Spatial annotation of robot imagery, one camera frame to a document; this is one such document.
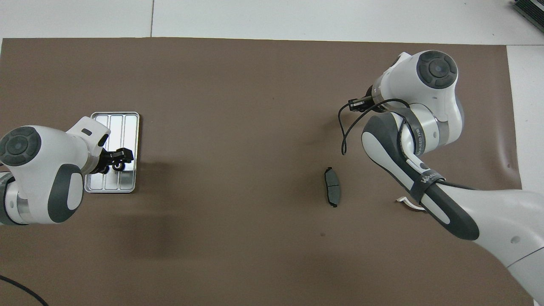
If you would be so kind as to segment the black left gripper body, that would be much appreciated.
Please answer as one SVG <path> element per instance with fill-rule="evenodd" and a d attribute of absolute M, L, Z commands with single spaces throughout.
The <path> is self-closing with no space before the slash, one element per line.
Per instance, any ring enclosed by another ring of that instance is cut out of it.
<path fill-rule="evenodd" d="M 94 152 L 94 151 L 89 152 L 89 157 L 88 157 L 89 172 L 88 172 L 88 174 L 97 174 L 97 173 L 107 174 L 107 173 L 103 172 L 103 167 L 104 167 L 105 163 L 108 163 L 110 161 L 110 159 L 108 158 L 109 157 L 108 151 L 106 149 L 104 149 L 103 147 L 99 147 L 99 148 L 101 149 L 101 151 L 99 153 L 98 153 L 98 151 L 97 152 Z"/>

